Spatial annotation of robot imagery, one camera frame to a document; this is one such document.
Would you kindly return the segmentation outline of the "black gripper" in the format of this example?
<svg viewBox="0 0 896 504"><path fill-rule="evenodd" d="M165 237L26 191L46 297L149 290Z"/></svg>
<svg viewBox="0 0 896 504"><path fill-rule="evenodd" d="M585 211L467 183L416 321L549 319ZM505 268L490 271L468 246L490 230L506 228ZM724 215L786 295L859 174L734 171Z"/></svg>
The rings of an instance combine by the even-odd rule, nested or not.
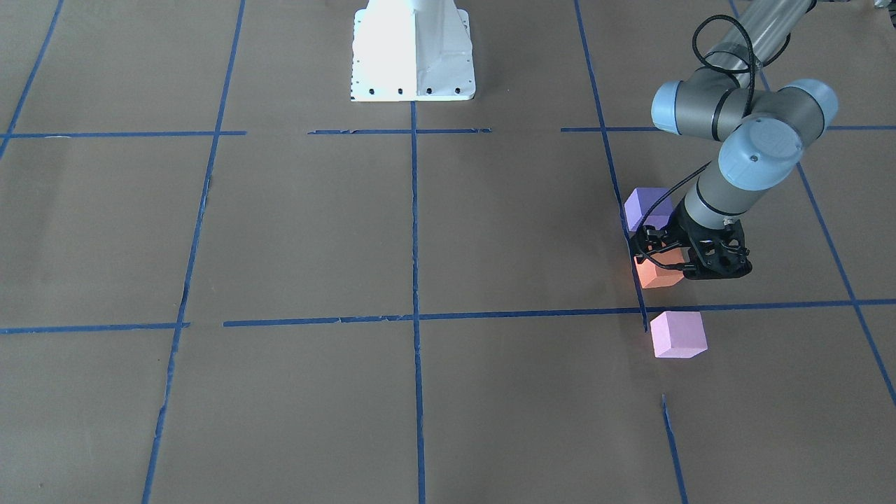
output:
<svg viewBox="0 0 896 504"><path fill-rule="evenodd" d="M637 264L645 261L658 268L697 268L697 262L685 253L684 262L662 262L657 256L672 250L686 249L690 246L684 230L672 219L662 229L647 225L646 220L652 215L650 211L641 217L636 231L629 238L629 252Z"/></svg>

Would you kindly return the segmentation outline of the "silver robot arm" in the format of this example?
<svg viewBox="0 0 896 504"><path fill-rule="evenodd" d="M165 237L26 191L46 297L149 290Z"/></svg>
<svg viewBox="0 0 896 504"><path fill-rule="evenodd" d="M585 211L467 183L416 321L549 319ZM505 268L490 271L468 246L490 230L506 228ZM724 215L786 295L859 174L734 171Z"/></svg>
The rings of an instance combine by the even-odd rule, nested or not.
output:
<svg viewBox="0 0 896 504"><path fill-rule="evenodd" d="M720 150L682 180L688 191L664 226L640 218L629 238L637 264L692 280L752 271L743 215L793 172L839 110L835 91L819 80L758 88L761 71L782 55L815 5L755 1L740 17L715 14L694 30L700 66L688 79L659 87L652 120L666 133L719 141Z"/></svg>

